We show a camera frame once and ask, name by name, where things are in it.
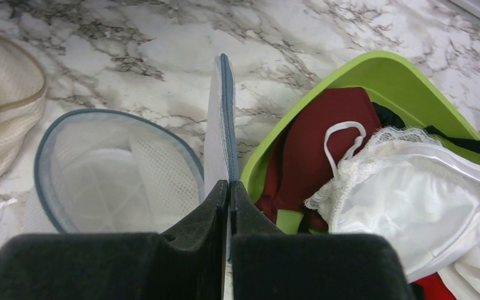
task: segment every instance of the dark red fabric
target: dark red fabric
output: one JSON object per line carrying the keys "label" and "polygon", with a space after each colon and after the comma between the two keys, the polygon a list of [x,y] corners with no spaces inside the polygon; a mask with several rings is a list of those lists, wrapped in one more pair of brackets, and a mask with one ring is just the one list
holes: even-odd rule
{"label": "dark red fabric", "polygon": [[317,230],[328,231],[328,223],[321,217],[318,211],[309,209],[306,217],[308,218],[310,227]]}
{"label": "dark red fabric", "polygon": [[264,190],[258,201],[255,203],[255,206],[260,209],[264,215],[273,222],[273,224],[277,223],[277,211],[273,208],[273,198],[275,198],[281,182],[283,144],[286,135],[288,134],[289,127],[290,125],[280,133],[272,145],[273,148],[271,149],[271,154],[269,155],[269,161],[267,163]]}
{"label": "dark red fabric", "polygon": [[437,273],[419,279],[415,283],[424,288],[424,300],[456,300]]}
{"label": "dark red fabric", "polygon": [[[356,121],[367,132],[360,151],[382,124],[361,87],[327,89],[306,106],[290,127],[282,153],[282,180],[274,208],[306,213],[304,200],[333,177],[324,153],[324,135],[331,126]],[[339,162],[359,136],[356,128],[335,132],[328,141],[334,160]]]}

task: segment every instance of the clothing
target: clothing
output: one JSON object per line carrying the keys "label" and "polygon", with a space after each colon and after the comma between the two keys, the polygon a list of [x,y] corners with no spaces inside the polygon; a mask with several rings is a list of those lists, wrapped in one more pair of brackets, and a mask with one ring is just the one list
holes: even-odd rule
{"label": "clothing", "polygon": [[456,298],[480,300],[480,243],[439,275]]}
{"label": "clothing", "polygon": [[[327,129],[326,139],[333,128]],[[330,233],[373,233],[399,254],[407,280],[446,267],[480,242],[480,166],[424,131],[386,127],[307,201]]]}
{"label": "clothing", "polygon": [[[364,124],[365,140],[382,127],[364,89],[328,89],[277,137],[269,156],[264,190],[255,203],[273,223],[277,210],[287,209],[306,214],[311,227],[328,230],[320,215],[306,209],[303,201],[332,177],[330,165],[324,159],[323,134],[327,127],[343,121]],[[337,160],[357,136],[358,132],[352,128],[334,134],[329,147]]]}
{"label": "clothing", "polygon": [[372,106],[374,107],[374,111],[376,111],[376,114],[378,115],[378,119],[380,119],[382,126],[394,127],[398,129],[404,129],[406,127],[406,123],[404,123],[402,118],[395,114],[389,108],[381,106],[380,104],[374,102],[372,103]]}
{"label": "clothing", "polygon": [[437,273],[421,278],[415,283],[420,285],[424,290],[423,300],[456,300]]}

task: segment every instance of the white mesh bag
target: white mesh bag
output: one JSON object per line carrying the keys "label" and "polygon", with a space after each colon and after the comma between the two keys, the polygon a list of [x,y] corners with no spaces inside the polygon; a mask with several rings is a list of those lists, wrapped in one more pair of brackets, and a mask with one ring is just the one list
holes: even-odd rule
{"label": "white mesh bag", "polygon": [[0,37],[0,176],[44,110],[45,75],[36,60]]}
{"label": "white mesh bag", "polygon": [[[183,140],[104,109],[72,111],[49,127],[34,182],[48,219],[65,233],[163,232],[204,200],[201,163]],[[25,231],[50,231],[32,201]]]}
{"label": "white mesh bag", "polygon": [[[229,183],[239,179],[238,154],[234,134],[235,90],[231,62],[225,54],[214,59],[211,79],[207,130],[205,133],[205,195],[218,180]],[[227,219],[226,256],[231,245],[231,220]]]}
{"label": "white mesh bag", "polygon": [[480,243],[480,166],[420,129],[382,129],[306,201],[330,233],[371,233],[397,251],[408,282]]}

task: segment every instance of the green plastic bin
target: green plastic bin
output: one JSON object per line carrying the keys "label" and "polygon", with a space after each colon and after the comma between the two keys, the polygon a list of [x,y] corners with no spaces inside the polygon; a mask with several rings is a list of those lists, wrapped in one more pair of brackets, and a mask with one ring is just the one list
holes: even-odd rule
{"label": "green plastic bin", "polygon": [[[340,67],[308,92],[260,143],[241,176],[253,202],[260,198],[264,189],[271,146],[279,133],[325,89],[349,87],[364,88],[372,102],[393,110],[408,126],[433,125],[448,136],[480,139],[478,132],[407,59],[386,51],[367,52]],[[458,155],[480,164],[480,154],[445,140],[442,143]],[[285,233],[297,233],[302,218],[298,212],[280,210],[277,226]]]}

